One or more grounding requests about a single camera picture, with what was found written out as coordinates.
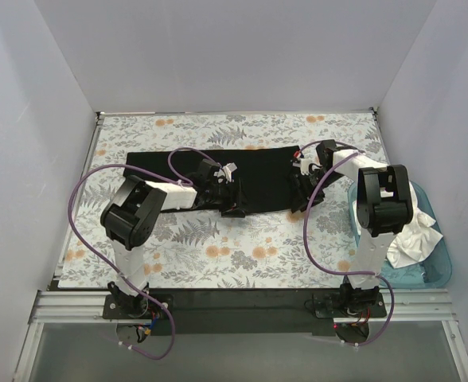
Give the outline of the black t shirt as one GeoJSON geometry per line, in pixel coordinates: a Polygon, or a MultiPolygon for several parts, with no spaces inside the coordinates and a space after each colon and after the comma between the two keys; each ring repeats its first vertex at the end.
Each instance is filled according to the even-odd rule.
{"type": "MultiPolygon", "coordinates": [[[[291,174],[299,172],[291,164],[297,146],[258,150],[206,150],[205,154],[221,163],[235,163],[233,177],[241,180],[245,196],[244,207],[250,214],[291,210],[291,174]]],[[[177,180],[180,175],[193,179],[193,174],[205,158],[183,150],[173,155],[161,152],[130,152],[126,164],[177,180]]]]}

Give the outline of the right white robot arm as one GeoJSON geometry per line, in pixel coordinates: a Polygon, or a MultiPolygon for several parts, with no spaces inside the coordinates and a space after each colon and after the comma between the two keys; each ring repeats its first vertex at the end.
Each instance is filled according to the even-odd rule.
{"type": "Polygon", "coordinates": [[[291,209],[310,218],[325,189],[342,177],[357,186],[357,221],[361,226],[355,259],[348,271],[331,271],[343,278],[319,306],[357,316],[381,304],[381,270],[390,244],[412,220],[411,188],[402,165],[387,165],[367,157],[363,151],[333,139],[314,142],[318,163],[297,150],[292,158],[291,181],[297,192],[291,209]]]}

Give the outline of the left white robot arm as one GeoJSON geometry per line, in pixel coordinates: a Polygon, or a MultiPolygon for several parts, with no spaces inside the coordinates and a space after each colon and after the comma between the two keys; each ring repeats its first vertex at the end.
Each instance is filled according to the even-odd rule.
{"type": "Polygon", "coordinates": [[[125,179],[100,217],[114,249],[115,265],[120,269],[117,280],[107,288],[122,312],[140,318],[150,306],[147,296],[130,285],[148,290],[142,246],[161,212],[216,209],[223,217],[246,217],[248,204],[236,170],[234,163],[220,165],[204,159],[191,174],[192,185],[185,185],[183,180],[144,181],[135,175],[125,179]]]}

